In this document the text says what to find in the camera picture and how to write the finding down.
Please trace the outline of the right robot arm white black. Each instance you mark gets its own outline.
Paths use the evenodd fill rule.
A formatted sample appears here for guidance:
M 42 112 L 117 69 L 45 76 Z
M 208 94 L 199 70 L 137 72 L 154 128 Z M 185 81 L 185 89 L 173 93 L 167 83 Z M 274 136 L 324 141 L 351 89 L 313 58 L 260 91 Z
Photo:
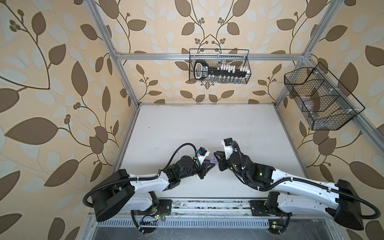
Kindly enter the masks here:
M 347 229 L 362 231 L 364 220 L 376 220 L 380 210 L 360 198 L 348 181 L 316 182 L 257 164 L 243 154 L 233 139 L 222 140 L 223 151 L 214 152 L 220 171 L 230 170 L 247 187 L 267 192 L 263 210 L 272 216 L 318 215 Z

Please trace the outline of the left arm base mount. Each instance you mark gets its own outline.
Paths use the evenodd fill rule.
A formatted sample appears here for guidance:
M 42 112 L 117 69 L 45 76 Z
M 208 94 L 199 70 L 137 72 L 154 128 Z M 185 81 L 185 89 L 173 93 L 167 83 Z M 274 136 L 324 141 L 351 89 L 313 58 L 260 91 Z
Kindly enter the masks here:
M 169 216 L 172 211 L 171 199 L 159 199 L 154 191 L 141 194 L 140 197 L 132 198 L 133 209 L 135 214 L 144 216 Z

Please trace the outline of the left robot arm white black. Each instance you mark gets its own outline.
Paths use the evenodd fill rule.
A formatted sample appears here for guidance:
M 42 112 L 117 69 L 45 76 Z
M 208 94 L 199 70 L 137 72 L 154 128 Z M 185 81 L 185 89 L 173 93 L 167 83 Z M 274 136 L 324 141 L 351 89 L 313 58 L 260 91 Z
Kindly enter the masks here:
M 92 188 L 83 197 L 83 204 L 92 208 L 97 222 L 104 222 L 121 211 L 156 212 L 160 202 L 156 193 L 172 190 L 182 179 L 198 176 L 203 179 L 215 166 L 207 156 L 208 150 L 189 144 L 194 153 L 182 156 L 176 163 L 168 161 L 153 175 L 129 175 L 120 169 Z

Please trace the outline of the purple round charging case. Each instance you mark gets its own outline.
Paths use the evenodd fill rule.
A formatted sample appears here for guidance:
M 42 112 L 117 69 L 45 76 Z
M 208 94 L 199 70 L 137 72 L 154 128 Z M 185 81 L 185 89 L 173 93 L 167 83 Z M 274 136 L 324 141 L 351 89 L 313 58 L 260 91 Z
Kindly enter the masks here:
M 210 158 L 210 163 L 216 165 L 216 164 L 218 163 L 218 160 L 217 160 L 215 157 L 211 157 L 211 158 Z

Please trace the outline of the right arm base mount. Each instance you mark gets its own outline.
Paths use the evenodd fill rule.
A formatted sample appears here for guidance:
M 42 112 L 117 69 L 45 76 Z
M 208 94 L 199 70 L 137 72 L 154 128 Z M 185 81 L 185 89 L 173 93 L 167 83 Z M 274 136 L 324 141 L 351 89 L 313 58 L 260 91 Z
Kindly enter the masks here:
M 253 217 L 291 217 L 292 213 L 284 211 L 279 207 L 279 192 L 269 192 L 266 200 L 249 201 Z

